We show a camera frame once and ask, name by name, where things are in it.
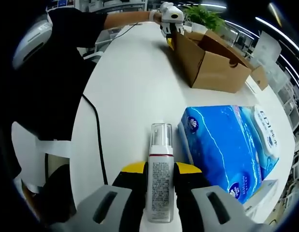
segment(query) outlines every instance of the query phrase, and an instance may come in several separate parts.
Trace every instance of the person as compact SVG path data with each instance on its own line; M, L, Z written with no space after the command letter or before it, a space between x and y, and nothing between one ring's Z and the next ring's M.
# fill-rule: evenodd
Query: person
M71 140L76 112L82 93L95 66L86 62L78 47L91 48L100 32L105 29L122 27L149 20L150 12L127 12L116 14L83 13L75 8L59 8L48 12L52 21L52 34L50 39L26 60L17 70L11 67L13 53L20 40L28 31L36 18L45 14L49 1L22 2L22 5L11 7L9 20L5 22L18 22L17 27L9 30L6 27L7 40L2 42L5 48L3 59L7 60L4 80L6 85L3 91L7 103L5 109L7 117L4 118L5 136L10 139L11 124L17 121L24 128L35 134L40 140ZM161 21L161 14L155 13L156 23ZM21 167L15 156L12 141L9 140L9 152L4 159L8 164L9 173L13 179L19 178ZM71 186L69 167L60 168L45 184L43 192L36 197L39 208L44 211L46 223L66 219L70 206ZM61 194L60 199L69 199L59 210L54 200L53 189ZM57 205L58 217L51 212Z

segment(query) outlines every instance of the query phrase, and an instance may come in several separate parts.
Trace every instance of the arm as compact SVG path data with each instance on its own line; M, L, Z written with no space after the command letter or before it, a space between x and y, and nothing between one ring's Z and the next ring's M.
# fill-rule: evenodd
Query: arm
M149 13L150 11L138 11L108 14L104 22L104 29L149 21ZM154 14L154 21L158 24L161 22L160 12Z

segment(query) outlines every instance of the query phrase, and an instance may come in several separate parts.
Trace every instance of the white tabletop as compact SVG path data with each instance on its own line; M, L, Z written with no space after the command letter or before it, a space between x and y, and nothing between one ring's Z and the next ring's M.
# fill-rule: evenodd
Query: white tabletop
M256 221L263 222L277 203L292 164L295 144L284 109L270 87L253 93L245 85L236 94L191 89L172 55L159 26L143 23L109 45L88 81L84 94L99 114L109 184L124 166L147 160L151 124L172 124L174 158L183 161L176 130L187 106L259 103L272 119L281 144L280 161L269 175L279 179L277 193L266 203L264 211L256 215ZM83 99L74 123L72 150L71 185L78 205L103 185L95 115ZM141 231L181 231L178 210L174 208L172 223L161 225L142 220Z

